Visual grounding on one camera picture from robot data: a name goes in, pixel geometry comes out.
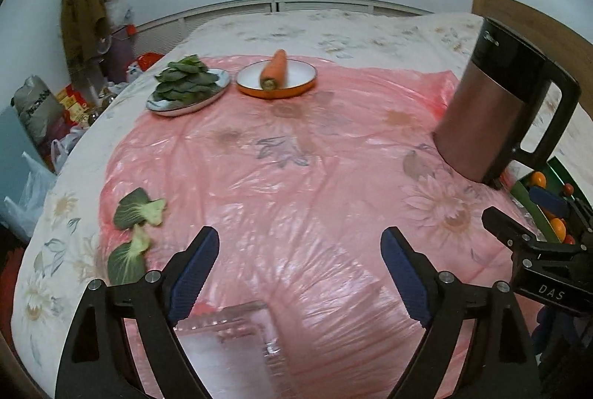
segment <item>orange fruit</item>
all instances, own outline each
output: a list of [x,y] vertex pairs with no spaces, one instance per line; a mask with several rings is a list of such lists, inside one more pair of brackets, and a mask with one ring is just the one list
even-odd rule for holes
[[529,178],[529,184],[532,187],[545,188],[547,184],[546,175],[544,175],[542,172],[533,172]]
[[541,212],[546,216],[548,221],[556,218],[556,215],[554,215],[552,212],[547,211],[545,208],[541,208]]
[[558,237],[559,241],[564,242],[564,239],[566,238],[566,227],[564,226],[564,223],[562,223],[562,220],[559,218],[553,218],[550,220],[550,225],[552,226],[552,230],[554,230],[554,233]]

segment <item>green basket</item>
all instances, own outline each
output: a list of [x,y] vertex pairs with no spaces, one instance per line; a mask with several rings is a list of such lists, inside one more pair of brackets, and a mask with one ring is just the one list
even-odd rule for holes
[[[562,165],[560,160],[555,156],[546,163],[544,168],[537,171],[541,171],[546,177],[546,190],[555,195],[559,195],[564,184],[570,183],[574,188],[573,197],[580,198],[583,202],[588,204],[589,207],[591,206],[589,201],[585,198],[584,193],[580,190],[579,185],[576,184],[573,177],[571,177],[570,173],[564,168],[564,165]],[[531,214],[533,221],[543,233],[546,240],[548,242],[558,243],[558,237],[554,233],[550,222],[542,212],[541,208],[529,199],[528,187],[533,173],[534,172],[531,172],[529,175],[521,178],[515,183],[511,188],[511,195],[513,195]]]

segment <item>blue gripper pad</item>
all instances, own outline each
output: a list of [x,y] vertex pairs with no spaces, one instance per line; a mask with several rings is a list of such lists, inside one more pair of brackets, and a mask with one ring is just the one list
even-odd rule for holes
[[568,218],[568,203],[564,198],[554,195],[554,193],[549,192],[545,188],[530,187],[529,199],[558,218]]
[[189,316],[218,257],[219,248],[216,230],[203,227],[190,246],[184,252],[175,254],[165,267],[165,273],[177,277],[167,287],[170,290],[167,320],[171,327]]
[[381,256],[410,318],[427,327],[436,313],[437,271],[425,255],[414,252],[396,227],[381,235]]
[[535,355],[541,354],[546,350],[546,347],[550,342],[555,320],[556,311],[550,307],[542,307],[537,313],[537,323],[539,325],[531,334]]

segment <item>leafy green vegetable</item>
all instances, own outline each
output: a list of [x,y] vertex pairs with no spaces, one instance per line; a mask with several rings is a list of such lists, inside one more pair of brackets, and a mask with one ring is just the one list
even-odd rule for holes
[[170,81],[179,81],[187,76],[187,73],[177,69],[165,69],[161,74],[155,76],[159,83],[169,83]]
[[200,84],[201,86],[208,86],[209,84],[214,84],[218,81],[218,76],[216,74],[211,74],[210,72],[201,72],[199,74],[192,74],[187,77],[188,81],[191,81],[194,84]]
[[171,91],[173,89],[172,83],[159,83],[156,85],[156,92],[157,93],[165,93],[167,91]]
[[142,188],[137,188],[119,201],[113,224],[119,230],[132,228],[135,224],[145,221],[152,226],[158,226],[162,223],[162,211],[166,205],[167,201],[162,198],[150,201],[146,192]]
[[178,69],[179,71],[188,72],[190,74],[202,71],[199,66],[193,64],[182,64],[181,62],[170,62],[168,66],[170,68]]
[[184,104],[199,103],[221,91],[217,86],[218,76],[208,72],[195,54],[179,62],[171,61],[168,68],[156,76],[159,82],[153,99],[181,101]]
[[132,240],[117,247],[107,259],[107,274],[112,285],[123,285],[140,280],[146,273],[143,253],[150,247],[150,237],[138,224],[134,225]]

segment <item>floral bedspread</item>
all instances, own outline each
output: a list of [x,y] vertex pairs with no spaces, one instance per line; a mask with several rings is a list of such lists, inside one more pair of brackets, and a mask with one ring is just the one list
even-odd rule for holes
[[[153,76],[167,62],[192,53],[212,57],[271,55],[282,47],[290,55],[321,57],[352,68],[450,70],[459,78],[480,26],[480,17],[465,13],[393,18],[328,10],[227,16],[197,28],[103,113],[73,150],[46,198],[42,218],[19,271],[12,320],[14,343],[31,376],[53,396],[64,340],[79,298],[89,280],[106,277],[99,247],[99,197],[108,161],[118,143],[134,128],[155,87]],[[557,100],[558,95],[551,90],[526,138],[527,147],[541,136]],[[271,112],[275,116],[299,112],[293,108],[278,104]],[[393,113],[385,119],[397,124],[405,116]],[[592,135],[591,119],[579,107],[556,150],[589,199],[593,198],[593,172],[586,163],[593,151]],[[229,147],[240,137],[231,130],[213,139]],[[301,167],[307,157],[295,150],[307,144],[295,146],[284,136],[264,136],[257,143],[257,157],[275,160],[278,166],[290,162],[291,166]],[[422,165],[408,159],[407,166],[413,175],[414,167]],[[429,217],[435,221],[432,226],[437,227],[438,220],[445,216],[441,216],[440,208],[432,206],[450,192],[455,190],[426,179],[410,191],[406,204],[415,210],[418,220]],[[473,213],[469,213],[464,219],[474,220]],[[449,228],[437,227],[438,233],[450,233],[456,223],[447,225]]]

